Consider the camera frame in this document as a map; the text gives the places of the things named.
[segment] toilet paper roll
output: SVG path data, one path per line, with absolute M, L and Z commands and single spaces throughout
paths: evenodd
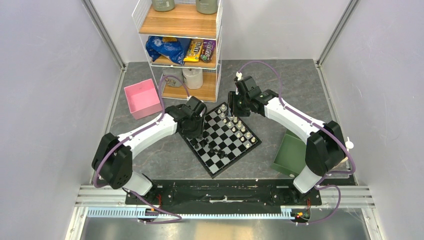
M 184 83 L 189 89 L 199 89 L 203 85 L 203 71 L 201 69 L 183 68 Z
M 166 75 L 174 75 L 175 77 L 178 77 L 181 81 L 184 80 L 183 78 L 183 70 L 179 67 L 164 67 L 162 70 L 162 74 L 164 76 Z M 168 84 L 171 87 L 180 87 L 182 86 L 181 82 L 175 79 L 174 77 L 166 77 L 165 78 L 166 84 Z

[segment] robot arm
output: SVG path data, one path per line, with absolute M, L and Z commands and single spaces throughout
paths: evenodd
M 248 117 L 251 112 L 258 113 L 285 126 L 306 144 L 306 166 L 293 182 L 300 192 L 308 192 L 326 173 L 346 157 L 337 143 L 314 125 L 323 127 L 344 143 L 338 123 L 335 121 L 324 123 L 285 102 L 285 106 L 283 106 L 279 101 L 278 94 L 271 90 L 262 92 L 251 76 L 242 79 L 235 78 L 234 81 L 238 93 L 235 91 L 228 93 L 230 114 Z M 309 119 L 311 123 L 306 122 L 303 118 Z
M 144 196 L 153 187 L 153 183 L 144 174 L 133 172 L 133 159 L 158 140 L 175 133 L 180 133 L 186 138 L 200 137 L 205 112 L 206 105 L 192 96 L 186 104 L 167 107 L 159 122 L 157 122 L 158 116 L 127 133 L 118 136 L 107 133 L 100 140 L 91 166 L 97 170 L 108 152 L 125 141 L 105 160 L 99 174 L 113 189 L 126 188 Z M 156 124 L 135 134 L 153 123 Z

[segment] yellow candy bag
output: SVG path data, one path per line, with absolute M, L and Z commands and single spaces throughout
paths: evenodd
M 185 55 L 184 62 L 198 62 L 202 51 L 202 45 L 202 39 L 192 39 L 187 54 Z

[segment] green box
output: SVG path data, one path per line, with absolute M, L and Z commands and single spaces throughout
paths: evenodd
M 306 166 L 306 144 L 287 130 L 271 168 L 290 177 L 297 177 Z

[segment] gray container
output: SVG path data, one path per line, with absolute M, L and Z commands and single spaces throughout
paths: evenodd
M 183 70 L 179 67 L 164 67 L 162 70 L 162 74 L 164 76 L 166 75 L 174 75 L 175 77 L 178 77 L 181 81 L 184 81 L 183 77 Z M 175 77 L 166 77 L 165 82 L 171 87 L 180 87 L 182 86 L 181 82 L 175 79 Z
M 158 12 L 167 12 L 175 8 L 174 0 L 151 0 L 151 4 Z
M 196 0 L 196 9 L 201 14 L 218 12 L 218 0 Z

